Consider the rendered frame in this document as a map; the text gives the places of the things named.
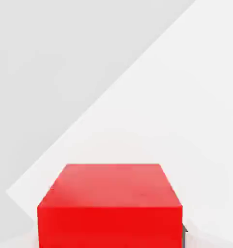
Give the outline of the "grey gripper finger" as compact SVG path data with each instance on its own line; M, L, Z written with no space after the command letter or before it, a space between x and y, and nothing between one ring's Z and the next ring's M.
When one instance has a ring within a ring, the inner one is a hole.
M182 248L186 248L186 233L187 232L188 231L187 231L185 225L183 225Z

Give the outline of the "small red cube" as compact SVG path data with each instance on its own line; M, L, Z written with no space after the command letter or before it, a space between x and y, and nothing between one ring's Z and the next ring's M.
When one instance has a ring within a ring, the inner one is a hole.
M183 207L158 164L68 164L37 223L39 248L183 247Z

